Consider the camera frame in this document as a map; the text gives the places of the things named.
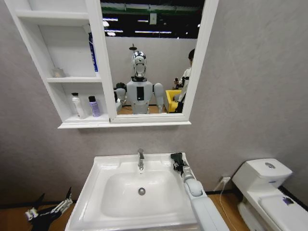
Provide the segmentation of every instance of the toilet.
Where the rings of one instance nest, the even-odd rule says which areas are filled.
[[[308,231],[308,212],[278,187],[292,171],[276,159],[250,160],[232,181],[244,198],[239,212],[251,231]]]

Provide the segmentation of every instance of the wooden floor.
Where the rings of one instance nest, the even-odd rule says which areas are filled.
[[[219,195],[209,195],[209,197],[214,202],[218,211],[226,221],[230,231],[236,231],[230,222],[228,221],[226,215],[223,213],[222,208],[219,203]],[[237,231],[249,231],[244,221],[241,218],[237,210],[238,199],[232,194],[223,194],[221,197],[221,202],[225,211],[228,214],[232,224],[235,226]],[[47,208],[50,205],[41,206],[40,209]],[[72,213],[75,204],[71,205],[70,208],[57,220],[55,220],[50,231],[63,231],[65,229],[66,223]],[[32,226],[27,222],[24,212],[29,209],[28,207],[21,208],[10,208],[10,209],[0,209],[0,231],[30,231]]]
[[[158,113],[158,107],[157,106],[149,106],[150,114],[157,114]],[[163,107],[163,113],[166,113],[167,110],[165,106]],[[122,107],[120,111],[117,113],[118,115],[131,115],[133,114],[133,110],[131,106],[125,106]]]

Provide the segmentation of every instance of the faucet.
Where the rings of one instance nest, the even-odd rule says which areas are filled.
[[[138,163],[138,167],[139,167],[139,170],[143,170],[143,159],[144,159],[144,156],[143,156],[143,149],[138,149],[138,157],[139,157],[139,163]]]

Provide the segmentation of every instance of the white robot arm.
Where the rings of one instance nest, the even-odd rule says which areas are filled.
[[[164,87],[161,83],[156,83],[153,86],[154,96],[156,98],[156,105],[158,107],[158,113],[163,112],[164,107]]]
[[[122,105],[125,104],[125,95],[126,95],[126,91],[123,88],[118,88],[116,89],[116,95],[117,95],[117,101],[115,103],[116,106],[116,111],[120,111],[122,108]]]
[[[207,197],[201,182],[195,179],[191,168],[182,160],[182,153],[172,154],[171,158],[175,161],[174,170],[181,172],[184,187],[200,230],[230,231],[212,200]]]

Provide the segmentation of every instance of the ceiling light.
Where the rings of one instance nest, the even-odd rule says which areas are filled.
[[[107,32],[107,35],[109,35],[109,36],[115,36],[116,34],[115,34],[115,32]]]
[[[109,26],[109,23],[108,23],[107,21],[104,20],[104,21],[103,21],[103,26],[104,26],[104,27],[108,27],[108,26]]]
[[[123,33],[123,30],[105,30],[105,32]]]
[[[136,30],[135,33],[144,33],[144,34],[171,34],[171,31],[139,31]]]
[[[114,21],[117,22],[117,18],[103,18],[104,21]]]

